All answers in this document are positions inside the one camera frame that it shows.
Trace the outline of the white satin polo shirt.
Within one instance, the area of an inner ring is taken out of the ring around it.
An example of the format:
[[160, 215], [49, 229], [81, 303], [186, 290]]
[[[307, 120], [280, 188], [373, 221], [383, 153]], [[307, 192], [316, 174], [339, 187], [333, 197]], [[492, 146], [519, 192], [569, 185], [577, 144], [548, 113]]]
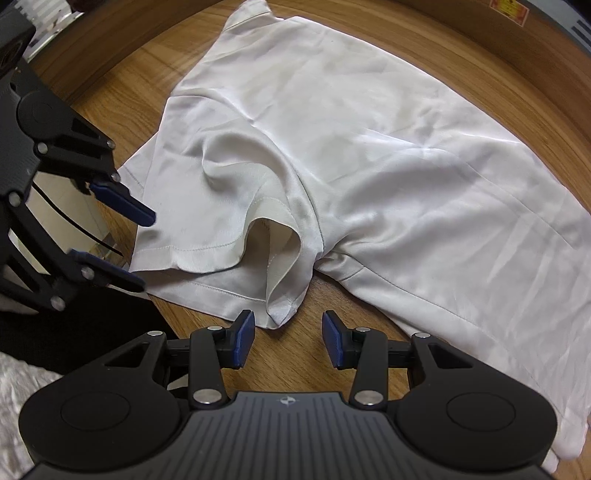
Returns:
[[590, 418], [590, 216], [528, 146], [436, 78], [263, 1], [228, 17], [120, 168], [156, 214], [151, 295], [266, 329], [315, 272], [539, 391], [578, 456]]

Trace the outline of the red certificate sticker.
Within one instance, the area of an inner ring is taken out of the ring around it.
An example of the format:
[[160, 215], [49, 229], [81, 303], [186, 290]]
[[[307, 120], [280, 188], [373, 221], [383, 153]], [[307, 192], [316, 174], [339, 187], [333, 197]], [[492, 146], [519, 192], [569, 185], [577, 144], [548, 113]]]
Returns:
[[520, 27], [527, 21], [530, 9], [518, 0], [490, 0], [489, 7]]

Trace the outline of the white plastic bag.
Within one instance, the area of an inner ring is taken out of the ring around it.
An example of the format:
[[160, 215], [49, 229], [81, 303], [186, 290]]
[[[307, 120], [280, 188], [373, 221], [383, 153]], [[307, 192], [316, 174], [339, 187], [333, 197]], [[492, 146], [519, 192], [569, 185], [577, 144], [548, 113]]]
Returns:
[[60, 375], [17, 360], [5, 353], [0, 363], [0, 478], [20, 479], [33, 466], [18, 419], [24, 403]]

